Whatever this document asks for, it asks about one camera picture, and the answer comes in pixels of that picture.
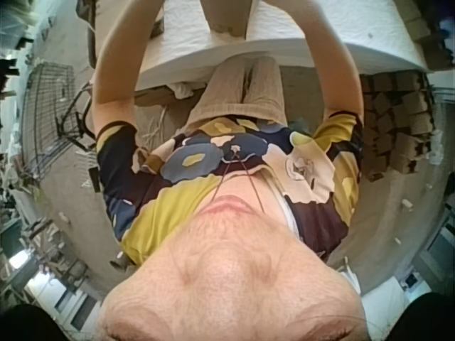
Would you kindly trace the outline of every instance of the white table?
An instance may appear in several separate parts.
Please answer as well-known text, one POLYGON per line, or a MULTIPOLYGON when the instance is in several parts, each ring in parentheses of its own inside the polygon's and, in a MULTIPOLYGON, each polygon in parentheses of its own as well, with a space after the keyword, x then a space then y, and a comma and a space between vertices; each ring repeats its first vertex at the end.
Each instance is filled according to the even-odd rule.
MULTIPOLYGON (((127 3, 99 1, 98 52, 127 3)), ((321 4, 361 73, 426 68, 392 0, 324 0, 321 4)), ((146 49, 137 90, 206 79, 216 65, 240 53, 272 55, 280 65, 314 66, 304 34, 294 21, 261 1, 252 13, 246 39, 210 32, 199 0, 166 0, 164 26, 164 34, 146 49)))

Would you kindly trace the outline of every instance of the mouth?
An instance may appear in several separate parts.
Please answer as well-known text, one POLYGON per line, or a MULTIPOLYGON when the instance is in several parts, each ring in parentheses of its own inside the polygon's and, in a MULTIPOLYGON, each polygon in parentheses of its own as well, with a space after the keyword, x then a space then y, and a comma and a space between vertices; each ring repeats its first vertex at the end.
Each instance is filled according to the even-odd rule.
POLYGON ((217 197, 210 204, 205 206, 200 212, 200 215, 220 213, 226 211, 242 212, 253 214, 255 211, 243 199, 235 195, 222 195, 217 197))

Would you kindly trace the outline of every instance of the wall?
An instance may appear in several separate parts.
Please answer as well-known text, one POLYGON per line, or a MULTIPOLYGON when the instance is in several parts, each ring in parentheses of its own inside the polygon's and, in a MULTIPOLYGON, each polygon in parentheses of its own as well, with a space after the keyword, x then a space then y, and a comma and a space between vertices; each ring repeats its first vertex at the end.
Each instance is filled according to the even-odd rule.
POLYGON ((95 330, 97 315, 100 311, 100 302, 96 303, 88 319, 85 321, 82 330, 79 332, 71 325, 71 320, 87 297, 86 293, 78 290, 60 313, 55 309, 55 304, 66 290, 66 287, 61 282, 54 278, 50 279, 49 275, 38 273, 28 282, 27 288, 40 303, 41 307, 47 311, 69 335, 73 336, 76 340, 91 340, 95 330))
POLYGON ((32 67, 25 64, 26 56, 43 43, 39 33, 43 27, 48 26, 47 19, 49 16, 55 15, 59 3, 59 0, 36 1, 33 11, 38 15, 38 23, 34 27, 29 27, 27 34, 27 36, 35 37, 36 41, 33 45, 28 43, 25 48, 11 51, 11 58, 17 58, 16 67, 19 69, 21 75, 10 77, 6 83, 5 91, 14 90, 17 95, 0 101, 0 119, 4 125, 0 131, 0 153, 4 153, 9 146, 13 124, 16 122, 16 106, 22 112, 27 79, 32 70, 32 67))

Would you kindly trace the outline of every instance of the concrete floor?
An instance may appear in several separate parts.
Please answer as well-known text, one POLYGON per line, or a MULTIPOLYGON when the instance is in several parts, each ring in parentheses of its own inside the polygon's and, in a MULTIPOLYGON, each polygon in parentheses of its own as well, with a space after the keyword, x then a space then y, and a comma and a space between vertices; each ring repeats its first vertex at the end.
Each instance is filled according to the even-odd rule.
MULTIPOLYGON (((39 57, 72 65, 78 88, 90 78, 92 70, 87 59, 86 25, 75 16, 75 2, 64 1, 39 57)), ((284 67, 282 77, 288 117, 305 118, 310 130, 314 131, 323 112, 315 70, 284 67)), ((172 135, 175 128, 184 123, 194 103, 195 100, 190 99, 173 106, 164 117, 162 130, 150 145, 156 146, 172 135)), ((160 107, 138 109, 140 132, 152 131, 158 124, 160 113, 160 107)), ((437 126, 446 133, 450 130, 448 127, 454 127, 453 112, 452 115, 440 115, 437 126)), ((421 161, 420 172, 414 175, 390 171, 376 183, 361 180, 360 200, 350 234, 335 251, 330 264, 337 264, 348 256, 363 292, 373 289, 393 274, 405 271, 435 228, 442 191, 455 155, 455 136, 445 134, 444 139, 445 157, 440 166, 421 161), (426 191, 425 183, 431 183, 434 189, 426 191), (414 203, 414 212, 402 209, 400 202, 403 198, 414 203)), ((109 265, 119 247, 112 236, 101 195, 81 188, 85 174, 80 170, 80 157, 76 151, 70 148, 52 165, 41 187, 47 198, 48 214, 73 241, 77 254, 90 267, 90 285, 103 297, 126 275, 119 274, 109 265), (64 213, 70 224, 61 219, 59 212, 64 213)))

